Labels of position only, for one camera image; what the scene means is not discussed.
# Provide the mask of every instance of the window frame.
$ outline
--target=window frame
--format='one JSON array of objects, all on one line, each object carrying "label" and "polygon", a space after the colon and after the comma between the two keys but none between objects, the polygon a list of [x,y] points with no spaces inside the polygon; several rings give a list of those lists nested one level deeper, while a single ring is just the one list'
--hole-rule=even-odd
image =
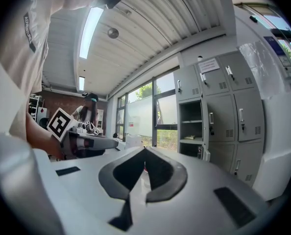
[{"label": "window frame", "polygon": [[[122,96],[120,96],[118,98],[117,101],[117,110],[116,110],[116,132],[119,134],[119,129],[122,126],[123,127],[123,138],[122,141],[125,142],[126,139],[126,114],[127,114],[127,105],[128,105],[128,95],[132,92],[134,92],[135,90],[141,88],[144,85],[147,85],[149,83],[152,84],[152,146],[156,146],[157,145],[157,130],[176,130],[177,131],[177,124],[157,124],[157,101],[163,97],[167,97],[167,96],[171,96],[171,95],[175,95],[176,94],[176,90],[169,90],[160,94],[156,93],[156,80],[168,75],[172,72],[174,72],[175,70],[179,69],[180,67],[177,66],[173,69],[170,69],[156,77],[152,77],[150,80],[146,81],[145,83],[137,86],[136,88],[130,90],[129,92],[123,94]],[[121,99],[125,96],[125,104],[124,106],[120,107],[120,103],[121,103]],[[123,124],[117,124],[117,116],[118,116],[118,112],[120,110],[124,110],[124,121]]]}]

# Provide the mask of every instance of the locker door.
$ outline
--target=locker door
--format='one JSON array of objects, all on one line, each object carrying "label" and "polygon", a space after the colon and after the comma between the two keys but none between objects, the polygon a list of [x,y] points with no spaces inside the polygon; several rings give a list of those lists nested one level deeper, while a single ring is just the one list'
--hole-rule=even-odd
[{"label": "locker door", "polygon": [[234,158],[234,149],[235,146],[233,144],[209,143],[210,162],[230,172]]},{"label": "locker door", "polygon": [[194,66],[174,71],[177,101],[201,97],[198,78]]},{"label": "locker door", "polygon": [[235,117],[230,95],[206,98],[208,105],[209,141],[235,141]]},{"label": "locker door", "polygon": [[203,94],[205,96],[228,92],[228,84],[222,69],[209,71],[202,74],[199,65],[196,66],[196,74],[201,83]]},{"label": "locker door", "polygon": [[234,91],[255,86],[252,71],[239,51],[220,56],[218,59]]},{"label": "locker door", "polygon": [[260,167],[262,154],[261,142],[238,144],[233,167],[237,178],[252,186]]},{"label": "locker door", "polygon": [[238,141],[264,137],[264,113],[258,91],[235,93],[238,113]]}]

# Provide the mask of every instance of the black rubber pad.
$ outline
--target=black rubber pad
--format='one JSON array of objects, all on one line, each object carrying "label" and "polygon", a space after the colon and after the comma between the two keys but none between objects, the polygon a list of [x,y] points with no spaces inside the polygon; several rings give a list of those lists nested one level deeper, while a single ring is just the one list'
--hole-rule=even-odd
[{"label": "black rubber pad", "polygon": [[255,219],[256,216],[229,188],[219,188],[214,193],[239,227]]},{"label": "black rubber pad", "polygon": [[79,170],[80,169],[78,167],[74,166],[74,167],[70,167],[70,168],[66,168],[66,169],[57,170],[56,173],[60,177],[60,176],[70,174],[70,173],[73,173],[73,172],[76,172]]}]

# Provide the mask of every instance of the metal shelf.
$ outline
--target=metal shelf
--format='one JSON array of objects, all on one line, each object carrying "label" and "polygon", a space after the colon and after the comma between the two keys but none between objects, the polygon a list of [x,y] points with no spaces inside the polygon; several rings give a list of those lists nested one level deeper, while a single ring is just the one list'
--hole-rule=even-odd
[{"label": "metal shelf", "polygon": [[182,121],[182,123],[202,123],[202,120]]},{"label": "metal shelf", "polygon": [[203,144],[202,138],[195,138],[195,139],[181,139],[181,143],[190,143],[190,144]]}]

